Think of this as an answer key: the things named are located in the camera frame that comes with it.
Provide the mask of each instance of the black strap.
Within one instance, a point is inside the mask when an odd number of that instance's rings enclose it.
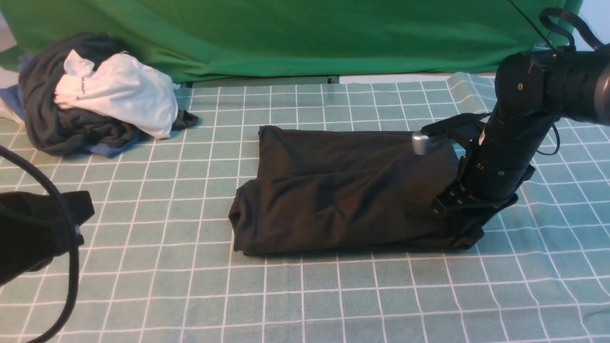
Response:
[[[549,31],[568,38],[570,47],[572,49],[576,48],[574,36],[568,30],[552,22],[550,17],[560,18],[572,25],[578,31],[583,40],[594,50],[604,46],[604,44],[600,42],[599,39],[597,39],[597,37],[593,34],[591,29],[589,29],[587,23],[585,23],[584,20],[582,20],[578,15],[570,13],[564,9],[554,7],[543,10],[539,17],[542,25]]]

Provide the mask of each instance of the white t-shirt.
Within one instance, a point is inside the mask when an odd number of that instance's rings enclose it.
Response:
[[[126,53],[94,63],[72,50],[55,90],[61,109],[81,108],[133,124],[157,138],[170,137],[178,117],[178,102],[169,76]]]

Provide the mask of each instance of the blue fabric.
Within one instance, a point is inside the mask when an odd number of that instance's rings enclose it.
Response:
[[[85,150],[87,150],[93,154],[102,155],[106,158],[113,158],[113,157],[119,155],[120,153],[122,153],[123,151],[134,146],[137,142],[140,141],[141,136],[142,136],[141,132],[134,134],[134,137],[130,141],[123,144],[123,146],[121,146],[120,148],[117,148],[117,149],[112,148],[108,144],[99,143],[97,145],[88,145],[85,147]]]
[[[23,108],[23,102],[19,97],[19,87],[12,85],[9,88],[0,89],[0,99],[4,104],[11,109],[21,120],[26,119],[26,110]]]

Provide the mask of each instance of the black cloth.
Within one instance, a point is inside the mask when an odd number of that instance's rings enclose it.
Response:
[[[174,131],[178,131],[192,128],[193,126],[197,125],[198,122],[199,117],[197,117],[196,115],[193,115],[185,110],[179,110],[178,117],[171,125],[171,129]]]
[[[78,190],[62,194],[77,225],[94,214],[91,195]],[[70,242],[56,200],[27,192],[0,193],[0,286],[28,271],[46,267],[68,252]],[[78,233],[79,245],[84,238]]]
[[[413,152],[412,132],[259,130],[259,169],[229,211],[246,255],[358,247],[461,250],[432,200],[456,177],[452,146]]]
[[[50,155],[70,154],[98,143],[120,148],[139,135],[139,129],[89,110],[61,110],[54,101],[57,84],[65,74],[63,63],[72,50],[92,61],[97,70],[123,49],[105,34],[86,32],[55,42],[37,54],[19,75],[27,136],[36,149]]]

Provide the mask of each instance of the black cable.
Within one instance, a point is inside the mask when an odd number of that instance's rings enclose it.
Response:
[[[515,7],[515,9],[517,10],[517,12],[519,12],[519,14],[521,14],[522,17],[525,18],[525,20],[531,25],[531,27],[534,28],[534,30],[536,30],[536,32],[540,35],[540,37],[542,37],[542,39],[544,40],[544,42],[548,45],[548,47],[553,50],[553,52],[555,54],[557,54],[557,50],[555,50],[555,47],[551,44],[551,41],[549,41],[546,36],[544,36],[544,34],[538,29],[538,27],[528,18],[527,15],[525,15],[525,13],[523,13],[523,11],[521,11],[521,9],[512,1],[512,0],[508,0],[508,2],[511,3],[511,5],[513,7]]]
[[[543,153],[540,150],[536,150],[537,153],[544,155],[544,156],[553,156],[559,152],[559,146],[561,145],[561,141],[559,140],[559,131],[557,130],[557,127],[555,126],[555,124],[553,124],[553,131],[555,131],[555,137],[557,138],[557,146],[555,147],[555,151],[549,154],[549,153]]]
[[[44,343],[53,338],[59,331],[66,325],[70,315],[74,311],[76,305],[76,297],[78,293],[78,280],[79,280],[79,252],[78,252],[78,235],[76,232],[76,224],[68,205],[63,199],[62,194],[57,190],[57,187],[43,174],[38,168],[34,167],[30,162],[23,159],[21,156],[8,150],[7,148],[0,145],[0,157],[8,160],[15,164],[19,168],[23,169],[26,173],[30,174],[40,185],[49,193],[49,195],[55,198],[57,210],[61,213],[61,219],[64,227],[66,228],[66,236],[69,237],[69,254],[70,254],[70,271],[68,275],[68,296],[63,310],[57,321],[53,326],[49,328],[45,333],[39,337],[29,341],[29,343]]]

